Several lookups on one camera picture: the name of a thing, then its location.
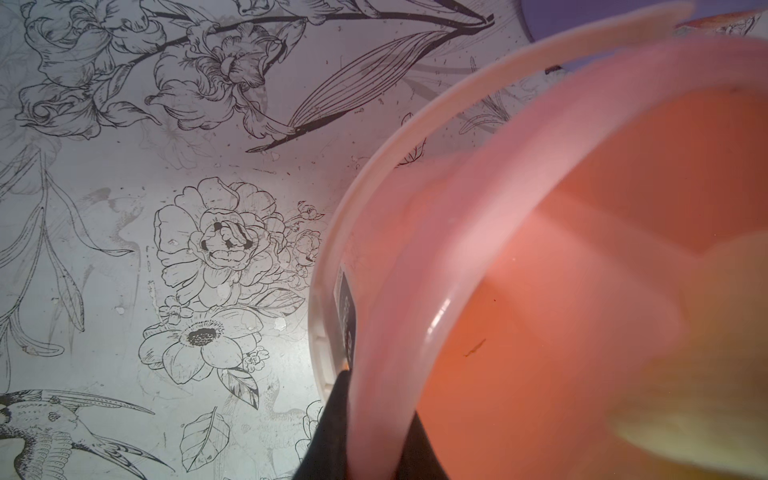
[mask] orange liquid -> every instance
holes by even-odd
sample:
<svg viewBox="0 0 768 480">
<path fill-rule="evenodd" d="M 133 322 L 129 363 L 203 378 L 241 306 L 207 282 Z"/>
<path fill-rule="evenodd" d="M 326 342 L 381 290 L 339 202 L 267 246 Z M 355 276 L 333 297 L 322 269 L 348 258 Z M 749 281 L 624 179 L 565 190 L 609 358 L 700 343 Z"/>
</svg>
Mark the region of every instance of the orange liquid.
<svg viewBox="0 0 768 480">
<path fill-rule="evenodd" d="M 697 258 L 768 227 L 766 132 L 768 98 L 694 92 L 621 128 L 526 220 L 419 403 L 452 479 L 650 478 L 654 460 L 601 447 L 603 411 L 683 331 Z"/>
</svg>

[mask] sticker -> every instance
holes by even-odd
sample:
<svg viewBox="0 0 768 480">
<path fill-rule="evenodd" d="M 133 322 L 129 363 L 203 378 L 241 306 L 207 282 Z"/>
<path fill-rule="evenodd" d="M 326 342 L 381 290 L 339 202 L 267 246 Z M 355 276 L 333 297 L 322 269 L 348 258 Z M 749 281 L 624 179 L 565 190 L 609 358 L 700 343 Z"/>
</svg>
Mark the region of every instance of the sticker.
<svg viewBox="0 0 768 480">
<path fill-rule="evenodd" d="M 339 284 L 339 295 L 336 306 L 339 309 L 339 324 L 341 332 L 344 335 L 344 349 L 346 350 L 346 361 L 349 369 L 352 369 L 352 360 L 355 356 L 355 334 L 357 329 L 357 312 L 355 311 L 355 300 L 352 298 L 352 292 L 349 290 L 346 274 L 342 273 Z"/>
</svg>

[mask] pink plastic bucket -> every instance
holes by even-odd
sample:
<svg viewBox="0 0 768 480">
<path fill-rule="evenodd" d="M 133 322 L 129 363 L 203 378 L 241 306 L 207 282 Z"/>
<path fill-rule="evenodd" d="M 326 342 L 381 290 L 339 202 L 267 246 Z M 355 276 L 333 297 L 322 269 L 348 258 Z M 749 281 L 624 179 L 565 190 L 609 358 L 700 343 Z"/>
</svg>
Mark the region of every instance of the pink plastic bucket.
<svg viewBox="0 0 768 480">
<path fill-rule="evenodd" d="M 505 84 L 662 37 L 688 15 L 689 4 L 672 2 L 503 58 L 420 111 L 361 171 L 316 265 L 309 325 L 323 395 L 347 368 L 348 333 L 356 331 L 352 478 L 390 478 L 417 406 L 452 478 L 565 478 L 588 439 L 605 434 L 601 413 L 625 379 L 679 334 L 677 290 L 719 240 L 713 236 L 768 229 L 764 155 L 757 160 L 753 136 L 732 127 L 765 120 L 763 41 L 687 38 L 626 51 L 552 88 L 478 150 L 390 174 L 413 145 Z M 689 105 L 677 101 L 714 109 L 725 121 L 682 127 L 677 136 L 667 124 L 660 143 L 637 143 L 638 129 L 660 119 L 706 117 L 690 118 Z M 729 102 L 735 110 L 724 107 Z M 658 108 L 667 110 L 652 117 Z M 714 142 L 699 154 L 678 152 L 678 164 L 648 160 L 713 139 L 712 129 L 725 135 L 721 144 L 740 145 L 731 149 L 738 157 L 715 155 L 729 150 L 716 151 Z M 624 144 L 633 150 L 616 158 Z M 514 308 L 494 307 L 496 293 Z M 354 329 L 344 324 L 352 306 Z M 508 323 L 481 321 L 513 310 Z M 462 350 L 452 331 L 468 339 L 480 331 L 485 342 Z M 474 366 L 452 360 L 457 352 Z M 526 364 L 510 363 L 518 361 Z M 451 392 L 452 375 L 464 384 Z M 503 385 L 493 388 L 495 379 Z M 505 392 L 517 392 L 520 405 L 528 400 L 524 415 L 503 415 L 515 407 L 498 397 Z M 515 443 L 498 434 L 537 415 L 538 438 Z M 463 444 L 450 439 L 462 432 L 470 435 Z M 496 456 L 482 458 L 473 445 Z M 452 449 L 462 446 L 463 460 L 453 461 Z"/>
</svg>

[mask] drawn bird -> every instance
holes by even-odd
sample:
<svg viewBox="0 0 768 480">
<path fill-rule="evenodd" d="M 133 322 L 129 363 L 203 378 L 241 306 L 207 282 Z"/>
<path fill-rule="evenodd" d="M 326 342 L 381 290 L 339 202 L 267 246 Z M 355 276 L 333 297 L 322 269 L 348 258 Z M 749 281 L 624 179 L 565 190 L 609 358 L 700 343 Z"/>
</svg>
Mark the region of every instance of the drawn bird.
<svg viewBox="0 0 768 480">
<path fill-rule="evenodd" d="M 98 455 L 142 480 L 147 478 L 123 453 L 166 465 L 149 452 L 92 433 L 77 415 L 78 408 L 85 406 L 125 407 L 154 415 L 131 403 L 87 393 L 23 390 L 0 395 L 0 439 L 24 440 L 22 453 L 14 461 L 22 480 L 67 480 L 64 466 L 72 449 Z"/>
</svg>

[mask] drawn flower stem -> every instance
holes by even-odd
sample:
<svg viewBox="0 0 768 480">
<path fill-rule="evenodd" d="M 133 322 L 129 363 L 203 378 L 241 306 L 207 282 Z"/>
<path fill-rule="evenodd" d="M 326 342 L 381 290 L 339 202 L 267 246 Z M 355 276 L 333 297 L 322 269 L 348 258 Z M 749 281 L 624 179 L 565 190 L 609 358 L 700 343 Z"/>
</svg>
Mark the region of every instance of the drawn flower stem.
<svg viewBox="0 0 768 480">
<path fill-rule="evenodd" d="M 158 18 L 169 18 L 173 20 L 189 20 L 189 18 L 186 15 L 179 15 L 174 13 L 166 13 L 166 12 L 153 12 Z M 472 22 L 472 23 L 464 23 L 464 22 L 457 22 L 456 20 L 451 20 L 449 18 L 440 18 L 435 17 L 432 15 L 418 15 L 418 14 L 412 14 L 412 13 L 402 13 L 402 12 L 380 12 L 381 16 L 378 18 L 370 18 L 368 16 L 365 16 L 362 13 L 336 13 L 327 15 L 326 20 L 327 21 L 333 21 L 333 20 L 411 20 L 414 22 L 427 22 L 432 23 L 434 25 L 440 25 L 444 27 L 449 28 L 456 28 L 456 31 L 460 33 L 455 33 L 453 37 L 447 38 L 445 41 L 448 41 L 450 38 L 454 38 L 455 36 L 459 35 L 473 35 L 481 30 L 485 30 L 487 27 L 493 25 L 494 16 L 489 15 L 485 18 L 484 22 Z M 214 30 L 214 33 L 221 33 L 224 31 L 232 31 L 237 30 L 237 27 L 244 24 L 263 24 L 263 23 L 281 23 L 281 22 L 294 22 L 296 20 L 300 20 L 302 17 L 298 17 L 295 15 L 281 15 L 281 16 L 275 16 L 275 17 L 258 17 L 258 18 L 250 18 L 248 20 L 243 20 L 242 22 L 233 23 L 232 25 L 226 25 L 223 27 L 216 28 Z M 146 60 L 147 58 L 153 57 L 158 53 L 161 53 L 166 48 L 173 46 L 173 45 L 181 45 L 184 42 L 187 41 L 187 37 L 180 37 L 176 38 L 174 40 L 168 41 L 160 46 L 157 47 L 156 51 L 145 53 L 143 55 L 140 55 L 136 57 L 133 60 L 133 64 L 137 64 L 140 61 Z"/>
</svg>

